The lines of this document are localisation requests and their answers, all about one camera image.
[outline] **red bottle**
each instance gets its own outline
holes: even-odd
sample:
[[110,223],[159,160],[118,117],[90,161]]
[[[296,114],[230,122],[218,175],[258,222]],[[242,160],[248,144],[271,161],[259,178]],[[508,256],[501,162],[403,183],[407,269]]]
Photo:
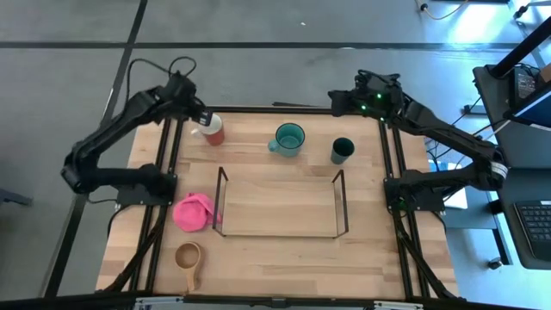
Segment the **red bottle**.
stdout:
[[210,121],[210,125],[202,126],[199,125],[197,129],[191,131],[191,134],[194,137],[205,137],[208,144],[211,146],[219,146],[224,142],[224,126],[222,124],[222,119],[213,114],[213,118]]

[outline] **wooden cup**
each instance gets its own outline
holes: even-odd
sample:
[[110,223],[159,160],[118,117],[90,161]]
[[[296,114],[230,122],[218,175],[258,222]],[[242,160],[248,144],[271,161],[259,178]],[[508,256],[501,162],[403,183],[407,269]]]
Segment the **wooden cup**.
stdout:
[[176,264],[186,274],[188,292],[199,288],[197,274],[202,265],[201,247],[195,242],[186,242],[176,250]]

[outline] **pink cloth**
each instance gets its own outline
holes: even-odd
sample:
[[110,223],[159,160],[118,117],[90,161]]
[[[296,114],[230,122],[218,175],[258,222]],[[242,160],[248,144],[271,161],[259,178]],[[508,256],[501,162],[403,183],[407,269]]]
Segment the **pink cloth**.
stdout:
[[172,211],[172,219],[185,232],[201,230],[214,220],[214,203],[205,194],[189,193]]

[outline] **concrete floor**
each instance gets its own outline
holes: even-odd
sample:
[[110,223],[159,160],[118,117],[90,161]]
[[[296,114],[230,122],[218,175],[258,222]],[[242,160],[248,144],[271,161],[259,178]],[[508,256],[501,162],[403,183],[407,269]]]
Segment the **concrete floor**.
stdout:
[[[0,300],[41,294],[72,198],[59,169],[71,145],[97,127],[123,54],[121,48],[16,49],[3,47],[2,42],[126,42],[138,5],[139,0],[3,0],[0,4],[0,187],[34,198],[30,208],[9,203],[0,207]],[[455,6],[430,2],[435,15]],[[435,50],[424,43],[518,43],[527,29],[548,16],[545,10],[531,11],[523,17],[524,27],[519,27],[511,19],[513,11],[503,4],[472,3],[435,22],[420,16],[413,0],[150,1],[137,42],[417,45],[394,50],[139,49],[132,57],[162,65],[180,55],[196,58],[199,65],[191,78],[207,105],[280,101],[327,106],[326,91],[349,89],[359,68],[398,72],[411,96],[451,122],[460,116],[463,105],[478,98],[472,68],[496,63],[507,51],[461,50],[468,46]],[[539,52],[551,60],[545,46]],[[531,56],[525,62],[536,65]],[[132,90],[162,84],[165,79],[151,67],[136,65]],[[487,122],[466,117],[458,126],[473,132]],[[132,138],[127,136],[106,152],[100,165],[124,166]],[[450,153],[447,158],[457,160],[459,155]],[[114,194],[102,189],[92,197]],[[60,294],[94,290],[112,213],[113,205],[108,203],[86,207]],[[551,297],[545,295],[545,279],[551,272],[524,269],[514,252],[512,266],[485,269],[485,261],[498,255],[490,232],[449,230],[448,238],[463,297],[551,307]],[[507,241],[514,249],[511,238]]]

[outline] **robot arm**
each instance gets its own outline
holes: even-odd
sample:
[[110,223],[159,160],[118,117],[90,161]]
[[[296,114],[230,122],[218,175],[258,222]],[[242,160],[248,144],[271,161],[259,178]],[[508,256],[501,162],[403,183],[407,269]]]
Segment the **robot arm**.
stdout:
[[[402,91],[398,78],[397,74],[381,76],[360,70],[353,90],[328,93],[333,116],[359,112],[406,133],[432,138],[469,156],[473,162],[459,170],[406,170],[400,178],[385,181],[387,196],[401,198],[416,210],[442,211],[442,197],[467,185],[481,190],[500,189],[507,168],[499,148],[436,118],[430,109]],[[429,207],[436,202],[436,209]]]
[[138,169],[100,169],[97,161],[116,141],[137,126],[152,121],[158,124],[167,117],[174,117],[208,126],[212,113],[195,97],[195,92],[194,83],[176,72],[170,75],[164,87],[137,93],[108,125],[98,128],[72,147],[65,158],[61,176],[78,194],[88,194],[103,185],[117,189],[142,186],[149,195],[171,201],[176,179],[161,173],[154,164],[145,164]]

